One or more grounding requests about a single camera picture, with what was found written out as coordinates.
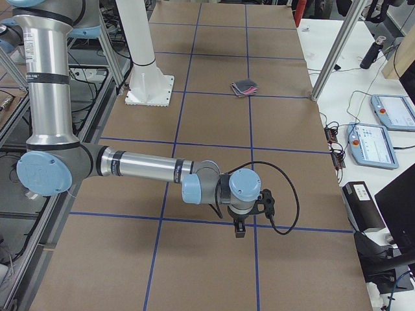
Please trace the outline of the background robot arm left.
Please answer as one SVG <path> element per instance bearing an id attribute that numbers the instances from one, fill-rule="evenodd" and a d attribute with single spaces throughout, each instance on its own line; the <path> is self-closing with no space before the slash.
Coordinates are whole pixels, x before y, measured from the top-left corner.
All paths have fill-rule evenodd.
<path id="1" fill-rule="evenodd" d="M 23 31 L 12 17 L 1 20 L 1 48 L 7 54 L 17 50 L 25 57 Z"/>

